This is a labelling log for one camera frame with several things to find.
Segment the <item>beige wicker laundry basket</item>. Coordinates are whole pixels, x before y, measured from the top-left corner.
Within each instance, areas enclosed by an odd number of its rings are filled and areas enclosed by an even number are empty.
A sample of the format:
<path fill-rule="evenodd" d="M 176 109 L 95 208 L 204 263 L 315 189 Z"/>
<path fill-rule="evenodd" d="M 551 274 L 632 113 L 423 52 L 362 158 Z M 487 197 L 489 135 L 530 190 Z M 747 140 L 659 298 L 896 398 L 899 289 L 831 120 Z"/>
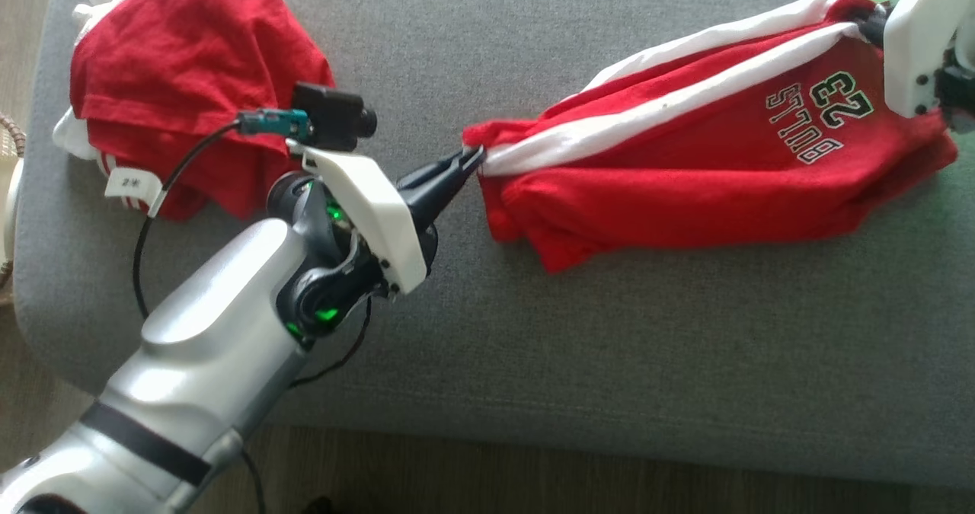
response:
<path fill-rule="evenodd" d="M 0 112 L 0 310 L 13 305 L 15 223 L 27 136 Z"/>

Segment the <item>red Bulls jersey white sleeves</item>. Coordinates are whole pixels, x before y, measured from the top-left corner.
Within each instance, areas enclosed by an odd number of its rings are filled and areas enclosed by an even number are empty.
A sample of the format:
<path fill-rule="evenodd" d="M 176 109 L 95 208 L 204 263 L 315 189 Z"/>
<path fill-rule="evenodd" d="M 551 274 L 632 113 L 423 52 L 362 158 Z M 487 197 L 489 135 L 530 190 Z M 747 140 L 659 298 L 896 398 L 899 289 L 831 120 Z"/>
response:
<path fill-rule="evenodd" d="M 90 0 L 53 142 L 104 174 L 166 180 L 243 110 L 286 109 L 300 81 L 334 87 L 285 0 Z"/>

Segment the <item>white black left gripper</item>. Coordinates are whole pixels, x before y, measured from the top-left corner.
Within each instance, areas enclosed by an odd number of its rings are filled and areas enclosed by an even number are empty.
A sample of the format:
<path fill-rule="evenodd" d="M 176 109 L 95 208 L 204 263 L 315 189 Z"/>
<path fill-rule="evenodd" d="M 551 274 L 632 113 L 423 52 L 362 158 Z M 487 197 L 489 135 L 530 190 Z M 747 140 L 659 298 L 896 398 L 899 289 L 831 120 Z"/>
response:
<path fill-rule="evenodd" d="M 304 170 L 313 175 L 303 203 L 306 232 L 315 241 L 326 238 L 334 223 L 334 202 L 350 235 L 334 269 L 350 275 L 359 254 L 369 251 L 386 284 L 403 295 L 427 278 L 417 229 L 428 229 L 439 218 L 485 157 L 483 146 L 463 148 L 404 175 L 397 191 L 372 158 L 310 147 L 303 151 Z M 417 213 L 417 229 L 411 213 Z"/>

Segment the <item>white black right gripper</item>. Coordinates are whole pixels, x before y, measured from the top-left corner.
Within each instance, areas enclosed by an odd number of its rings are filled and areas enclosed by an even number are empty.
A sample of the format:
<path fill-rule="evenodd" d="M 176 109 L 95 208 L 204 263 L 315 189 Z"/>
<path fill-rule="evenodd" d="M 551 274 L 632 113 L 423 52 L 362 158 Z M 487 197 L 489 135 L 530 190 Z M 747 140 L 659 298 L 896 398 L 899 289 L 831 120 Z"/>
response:
<path fill-rule="evenodd" d="M 975 0 L 899 0 L 859 17 L 859 32 L 884 49 L 887 106 L 913 117 L 947 106 L 937 87 L 938 71 L 957 64 L 965 79 L 975 79 Z"/>

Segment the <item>large grey sofa seat cushion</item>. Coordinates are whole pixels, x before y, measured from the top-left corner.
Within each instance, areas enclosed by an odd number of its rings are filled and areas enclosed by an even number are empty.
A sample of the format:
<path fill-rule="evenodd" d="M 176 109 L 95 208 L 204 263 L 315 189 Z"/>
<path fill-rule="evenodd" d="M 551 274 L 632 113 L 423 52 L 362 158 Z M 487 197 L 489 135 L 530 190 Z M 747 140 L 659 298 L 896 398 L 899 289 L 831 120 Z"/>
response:
<path fill-rule="evenodd" d="M 286 0 L 379 115 L 392 178 L 658 43 L 795 0 Z M 829 241 L 616 251 L 547 274 L 471 181 L 432 276 L 281 423 L 975 489 L 975 135 Z"/>

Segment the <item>red basketball shorts white stripes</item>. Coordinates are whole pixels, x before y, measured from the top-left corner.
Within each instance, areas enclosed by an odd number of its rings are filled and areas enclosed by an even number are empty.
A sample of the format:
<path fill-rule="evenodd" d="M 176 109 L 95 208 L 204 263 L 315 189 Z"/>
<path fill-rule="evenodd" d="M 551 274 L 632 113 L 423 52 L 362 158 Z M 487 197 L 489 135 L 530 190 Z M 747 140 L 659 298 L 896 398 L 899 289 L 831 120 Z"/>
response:
<path fill-rule="evenodd" d="M 853 232 L 958 153 L 942 118 L 884 103 L 857 21 L 888 1 L 797 0 L 627 56 L 534 119 L 467 126 L 492 237 L 557 273 Z"/>

